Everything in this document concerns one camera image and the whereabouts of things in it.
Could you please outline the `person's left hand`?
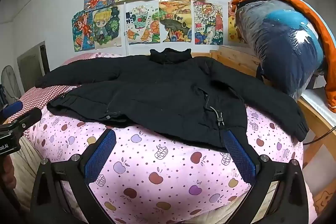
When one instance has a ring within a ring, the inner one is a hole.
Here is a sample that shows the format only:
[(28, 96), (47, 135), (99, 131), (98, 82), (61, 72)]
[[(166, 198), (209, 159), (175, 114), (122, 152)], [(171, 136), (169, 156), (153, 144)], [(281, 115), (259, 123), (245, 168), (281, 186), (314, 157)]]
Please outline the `person's left hand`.
[(5, 186), (9, 190), (13, 190), (16, 187), (17, 179), (14, 175), (14, 165), (10, 155), (7, 155), (1, 163), (1, 178), (5, 183)]

